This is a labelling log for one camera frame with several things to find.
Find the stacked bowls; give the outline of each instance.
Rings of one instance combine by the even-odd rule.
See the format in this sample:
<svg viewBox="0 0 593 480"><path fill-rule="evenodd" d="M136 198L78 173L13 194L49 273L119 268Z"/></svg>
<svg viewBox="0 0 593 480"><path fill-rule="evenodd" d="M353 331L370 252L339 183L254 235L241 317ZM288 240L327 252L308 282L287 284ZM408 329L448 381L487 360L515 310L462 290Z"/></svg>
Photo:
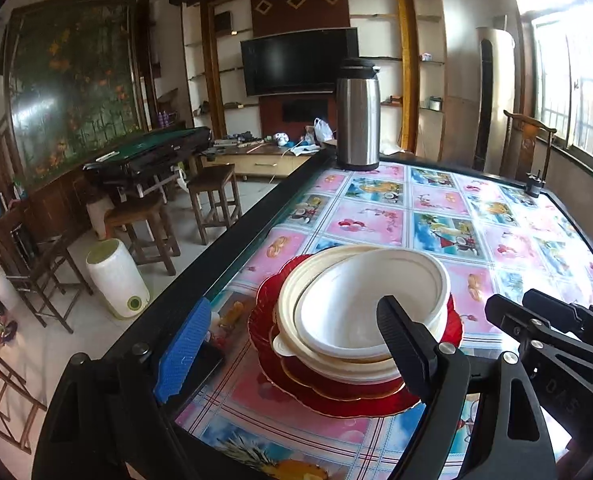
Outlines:
<svg viewBox="0 0 593 480"><path fill-rule="evenodd" d="M419 251L369 245L321 251L284 282L272 348L341 383L392 381L400 373L377 326L377 303L394 296L439 341L448 321L449 285L443 264Z"/></svg>

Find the wooden chair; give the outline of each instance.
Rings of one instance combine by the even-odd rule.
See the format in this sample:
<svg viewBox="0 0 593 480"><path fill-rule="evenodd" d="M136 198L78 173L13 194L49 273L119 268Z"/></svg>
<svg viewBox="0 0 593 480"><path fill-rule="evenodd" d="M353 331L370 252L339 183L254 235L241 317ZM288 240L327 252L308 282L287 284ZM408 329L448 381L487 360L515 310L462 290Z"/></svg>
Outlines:
<svg viewBox="0 0 593 480"><path fill-rule="evenodd" d="M132 224L139 221L147 222L154 238L153 242L140 240L136 236ZM128 250L130 253L134 253L132 257L137 265L163 262L170 276L176 274L170 256L179 256L180 249L172 230L170 218L163 205L163 196L160 193L151 193L144 198L129 199L108 211L105 217L108 237L115 237L116 227L123 225L125 225L132 242ZM158 256L145 256L143 249L153 246L157 247Z"/></svg>
<svg viewBox="0 0 593 480"><path fill-rule="evenodd" d="M36 244L30 242L29 245L33 249L22 253L22 244L19 241L19 226L23 225L22 220L22 213L18 208L9 210L0 218L0 264L5 270L8 280L18 291L23 303L41 325L46 326L44 317L52 317L72 334L74 331L67 323L68 316L84 290L91 296L94 291L85 281L83 274L67 250L69 242L67 235L54 236ZM65 283L57 278L57 270L66 262L74 271L77 282ZM48 291L50 282L54 283L54 287ZM66 289L75 290L76 293L65 314L62 315L52 304L51 297L56 290L65 294ZM42 301L38 310L30 301L28 294L36 294Z"/></svg>
<svg viewBox="0 0 593 480"><path fill-rule="evenodd" d="M545 152L545 164L543 168L542 179L545 180L547 174L547 167L550 164L550 152L552 151L552 139L557 132L556 128L545 126L544 123L522 114L512 114L507 110L503 111L508 118L508 131L510 131L511 123L518 121L521 123L521 148L519 150L519 160L517 162L517 170L515 178L517 180L525 181L526 175L532 172L532 161L535 155L535 143L537 142L537 133L539 130L544 130L547 133L547 151ZM504 156L507 156L508 150L504 150Z"/></svg>
<svg viewBox="0 0 593 480"><path fill-rule="evenodd" d="M30 449L30 430L32 429L32 424L36 419L38 410L47 411L48 408L30 394L25 386L25 383L25 379L17 374L10 367L10 365L8 365L0 357L0 421L4 428L3 431L3 429L0 427L0 437L13 446L18 447L20 450L30 454L32 453L32 450ZM14 434L8 425L8 423L11 422L10 415L1 410L1 401L3 400L3 396L6 394L6 392L8 392L8 394L10 392L19 394L23 399L29 401L31 404L28 418L23 424L21 436L18 440L14 437Z"/></svg>
<svg viewBox="0 0 593 480"><path fill-rule="evenodd" d="M232 194L234 200L228 200L225 195L225 186L228 181L232 185ZM234 174L234 165L228 164L225 166L208 166L193 177L188 182L188 191L190 191L190 200L192 200L192 209L194 209L194 216L196 217L196 225L198 232L201 235L203 245L208 245L208 233L206 227L226 227L230 229L232 224L241 218L241 198L239 197L239 189L236 186L236 177ZM210 211L204 217L201 212L198 196L201 192L208 193L208 200L210 203ZM218 192L219 202L214 202L214 195L212 192ZM229 206L234 206L234 211L230 215ZM223 220L219 218L218 209L220 207L223 211Z"/></svg>

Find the metal screw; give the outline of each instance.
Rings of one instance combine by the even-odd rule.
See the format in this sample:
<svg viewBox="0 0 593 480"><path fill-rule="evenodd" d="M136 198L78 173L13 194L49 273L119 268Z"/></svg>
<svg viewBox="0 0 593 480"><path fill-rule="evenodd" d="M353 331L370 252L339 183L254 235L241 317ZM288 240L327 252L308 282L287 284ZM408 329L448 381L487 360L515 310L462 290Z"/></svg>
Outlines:
<svg viewBox="0 0 593 480"><path fill-rule="evenodd" d="M439 351L442 354L452 355L457 349L452 343L439 343Z"/></svg>
<svg viewBox="0 0 593 480"><path fill-rule="evenodd" d="M504 352L503 360L511 365L515 365L516 363L519 362L519 358L517 357L517 355L514 352Z"/></svg>
<svg viewBox="0 0 593 480"><path fill-rule="evenodd" d="M132 354L137 357L144 356L149 351L150 347L147 345L147 343L134 343L134 345L132 345Z"/></svg>
<svg viewBox="0 0 593 480"><path fill-rule="evenodd" d="M80 366L84 362L90 359L89 355L84 352L77 352L72 357L70 357L70 364L74 366Z"/></svg>

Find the window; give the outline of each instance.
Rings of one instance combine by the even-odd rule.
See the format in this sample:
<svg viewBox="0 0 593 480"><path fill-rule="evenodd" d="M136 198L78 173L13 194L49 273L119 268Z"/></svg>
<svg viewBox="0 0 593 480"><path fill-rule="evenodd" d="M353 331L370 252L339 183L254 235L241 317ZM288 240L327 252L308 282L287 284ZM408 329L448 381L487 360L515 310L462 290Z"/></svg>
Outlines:
<svg viewBox="0 0 593 480"><path fill-rule="evenodd" d="M557 129L558 144L593 158L593 4L517 0L535 41L535 117Z"/></svg>

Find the glass mural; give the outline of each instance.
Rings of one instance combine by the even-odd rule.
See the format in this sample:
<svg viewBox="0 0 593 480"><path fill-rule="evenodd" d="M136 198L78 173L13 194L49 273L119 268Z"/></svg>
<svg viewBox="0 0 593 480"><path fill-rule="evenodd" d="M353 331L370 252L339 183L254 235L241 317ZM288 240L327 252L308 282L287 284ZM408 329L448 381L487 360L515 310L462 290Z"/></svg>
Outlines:
<svg viewBox="0 0 593 480"><path fill-rule="evenodd" d="M26 185L139 131L126 0L60 0L13 14L8 98Z"/></svg>

